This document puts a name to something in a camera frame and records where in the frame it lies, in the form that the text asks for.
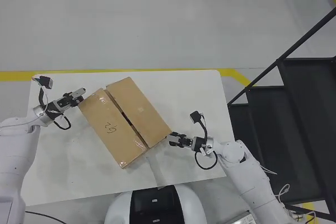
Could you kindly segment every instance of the stair step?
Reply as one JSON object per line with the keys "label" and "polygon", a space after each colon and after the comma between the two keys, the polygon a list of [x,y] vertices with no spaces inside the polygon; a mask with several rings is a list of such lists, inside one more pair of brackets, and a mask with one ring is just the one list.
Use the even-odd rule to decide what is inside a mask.
{"label": "stair step", "polygon": [[269,174],[274,193],[289,183],[289,193],[281,196],[284,202],[320,199],[321,190],[284,87],[252,87],[246,96],[265,166],[278,173]]}
{"label": "stair step", "polygon": [[336,197],[336,60],[289,58],[278,68],[314,168]]}

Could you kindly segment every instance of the white cable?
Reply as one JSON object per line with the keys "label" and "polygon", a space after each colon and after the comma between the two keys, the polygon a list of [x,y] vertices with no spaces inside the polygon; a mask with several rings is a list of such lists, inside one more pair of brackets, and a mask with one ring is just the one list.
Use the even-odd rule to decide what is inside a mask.
{"label": "white cable", "polygon": [[265,168],[265,167],[264,167],[264,166],[262,166],[261,164],[260,164],[260,166],[263,168],[264,172],[268,172],[268,173],[270,173],[270,174],[275,174],[275,175],[278,175],[276,172],[274,172],[274,171],[271,171],[271,170],[269,170],[269,169]]}
{"label": "white cable", "polygon": [[314,224],[316,224],[316,213],[314,211],[312,211],[312,212],[306,213],[305,215],[310,215],[310,214],[314,214]]}
{"label": "white cable", "polygon": [[288,193],[289,190],[290,190],[290,184],[285,184],[285,185],[281,188],[281,190],[279,191],[279,194],[274,195],[274,196],[278,197],[278,201],[279,201],[279,203],[281,203],[280,196],[282,196],[283,194]]}
{"label": "white cable", "polygon": [[[49,104],[49,98],[47,97],[47,93],[46,93],[46,91],[44,90],[43,86],[42,86],[36,79],[34,79],[33,77],[32,77],[31,79],[32,79],[33,81],[35,81],[37,84],[39,84],[40,88],[44,91],[44,94],[45,94],[45,96],[46,96],[46,107],[45,107],[44,112],[46,112],[46,110],[47,110],[47,106],[48,106],[48,104]],[[8,128],[8,127],[15,127],[15,126],[20,126],[20,125],[29,124],[29,123],[31,123],[31,122],[36,121],[36,120],[39,119],[41,116],[44,116],[44,112],[41,113],[37,118],[35,118],[35,119],[32,120],[32,121],[29,121],[29,122],[26,122],[26,123],[23,123],[23,124],[4,125],[4,126],[1,126],[0,129],[1,129],[1,128]]]}

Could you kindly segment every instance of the black cable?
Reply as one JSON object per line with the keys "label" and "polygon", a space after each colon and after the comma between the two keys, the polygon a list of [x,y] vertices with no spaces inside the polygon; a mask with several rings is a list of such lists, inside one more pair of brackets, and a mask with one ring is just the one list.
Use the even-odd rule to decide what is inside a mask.
{"label": "black cable", "polygon": [[59,128],[59,129],[62,129],[62,130],[68,130],[71,128],[71,122],[68,120],[68,118],[66,116],[64,116],[65,120],[67,121],[67,124],[68,124],[68,127],[67,128],[63,128],[61,127],[57,122],[54,122],[54,124],[56,124],[56,126]]}
{"label": "black cable", "polygon": [[41,214],[41,213],[37,213],[37,212],[29,212],[29,211],[25,211],[26,213],[30,213],[30,214],[36,214],[36,215],[38,215],[38,216],[44,216],[44,217],[47,217],[47,218],[51,218],[51,219],[53,219],[53,220],[56,220],[56,221],[58,221],[58,222],[60,222],[60,223],[62,223],[62,224],[67,224],[67,223],[65,223],[65,222],[63,222],[63,221],[61,221],[61,220],[59,220],[59,219],[57,219],[57,218],[55,218],[55,217],[52,217],[52,216],[48,216],[47,214]]}
{"label": "black cable", "polygon": [[195,155],[194,155],[195,162],[196,162],[197,165],[198,165],[201,169],[203,169],[203,170],[210,170],[211,168],[215,167],[215,165],[216,165],[217,162],[218,162],[218,155],[215,153],[215,151],[213,151],[213,153],[214,153],[214,155],[215,155],[215,162],[214,162],[214,164],[213,164],[212,166],[210,166],[210,167],[203,167],[203,166],[201,166],[201,165],[199,164],[199,162],[198,162],[198,160],[197,160],[197,153],[198,153],[198,152],[195,152]]}
{"label": "black cable", "polygon": [[312,220],[314,220],[315,216],[313,216],[310,220],[308,220],[307,222],[305,222],[305,224],[308,224],[309,222],[311,222]]}

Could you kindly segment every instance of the black staircase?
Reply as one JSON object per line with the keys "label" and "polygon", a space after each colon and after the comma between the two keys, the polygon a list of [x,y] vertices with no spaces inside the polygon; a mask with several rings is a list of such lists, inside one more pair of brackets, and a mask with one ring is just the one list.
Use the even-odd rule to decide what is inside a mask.
{"label": "black staircase", "polygon": [[[291,185],[281,196],[286,208],[307,213],[292,204],[325,200],[329,214],[316,216],[336,222],[336,56],[287,58],[334,16],[336,8],[235,96],[228,109],[235,138],[278,173],[268,174],[273,191]],[[275,67],[284,86],[254,86]],[[243,94],[248,103],[233,104]]]}

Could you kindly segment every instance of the brown cardboard box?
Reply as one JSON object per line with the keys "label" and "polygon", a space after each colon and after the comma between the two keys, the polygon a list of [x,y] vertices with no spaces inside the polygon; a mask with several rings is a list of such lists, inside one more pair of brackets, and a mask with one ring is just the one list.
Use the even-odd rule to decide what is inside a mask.
{"label": "brown cardboard box", "polygon": [[130,77],[78,107],[122,169],[172,132]]}

